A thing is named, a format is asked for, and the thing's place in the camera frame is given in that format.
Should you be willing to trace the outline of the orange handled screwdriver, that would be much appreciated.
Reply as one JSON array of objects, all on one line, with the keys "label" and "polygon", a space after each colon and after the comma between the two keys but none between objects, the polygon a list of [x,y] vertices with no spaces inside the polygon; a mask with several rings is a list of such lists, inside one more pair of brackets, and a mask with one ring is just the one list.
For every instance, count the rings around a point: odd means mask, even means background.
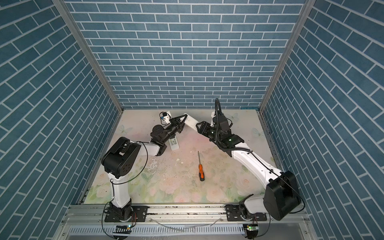
[{"label": "orange handled screwdriver", "polygon": [[201,164],[200,152],[198,152],[198,159],[199,159],[199,178],[200,178],[200,181],[203,182],[205,180],[205,174],[204,174],[203,166]]}]

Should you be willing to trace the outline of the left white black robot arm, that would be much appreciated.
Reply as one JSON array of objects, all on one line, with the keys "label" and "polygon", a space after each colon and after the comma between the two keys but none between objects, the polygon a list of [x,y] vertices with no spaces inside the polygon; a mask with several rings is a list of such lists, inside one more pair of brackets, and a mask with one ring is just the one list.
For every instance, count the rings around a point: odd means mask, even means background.
[{"label": "left white black robot arm", "polygon": [[161,156],[167,148],[166,142],[181,133],[188,115],[170,118],[168,126],[156,125],[151,132],[151,141],[133,142],[120,137],[102,159],[105,172],[112,183],[113,199],[111,207],[124,210],[131,207],[131,197],[127,184],[128,174],[139,156]]}]

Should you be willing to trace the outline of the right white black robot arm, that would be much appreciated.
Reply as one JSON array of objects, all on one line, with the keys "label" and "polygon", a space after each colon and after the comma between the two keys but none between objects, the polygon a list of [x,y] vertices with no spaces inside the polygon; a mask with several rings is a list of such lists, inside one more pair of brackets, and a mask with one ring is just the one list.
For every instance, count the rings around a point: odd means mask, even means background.
[{"label": "right white black robot arm", "polygon": [[245,166],[265,189],[262,197],[249,195],[239,202],[247,214],[268,213],[280,221],[301,204],[295,175],[264,161],[241,137],[232,133],[224,115],[214,116],[211,124],[205,121],[197,123],[196,128],[199,134],[209,138],[219,149]]}]

